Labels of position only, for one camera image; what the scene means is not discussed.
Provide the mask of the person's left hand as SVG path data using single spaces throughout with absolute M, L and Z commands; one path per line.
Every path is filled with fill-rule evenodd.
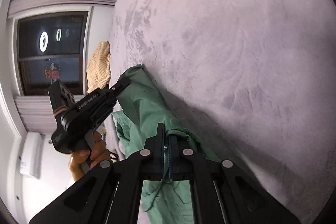
M 82 176 L 84 176 L 81 165 L 86 163 L 88 159 L 92 161 L 89 165 L 89 169 L 92 169 L 103 160 L 109 160 L 111 162 L 116 162 L 118 160 L 118 155 L 112 153 L 106 148 L 106 142 L 102 139 L 102 136 L 99 132 L 96 131 L 93 137 L 94 146 L 91 151 L 86 149 L 76 151 L 71 154 L 68 168 L 74 181 L 77 181 L 81 179 Z

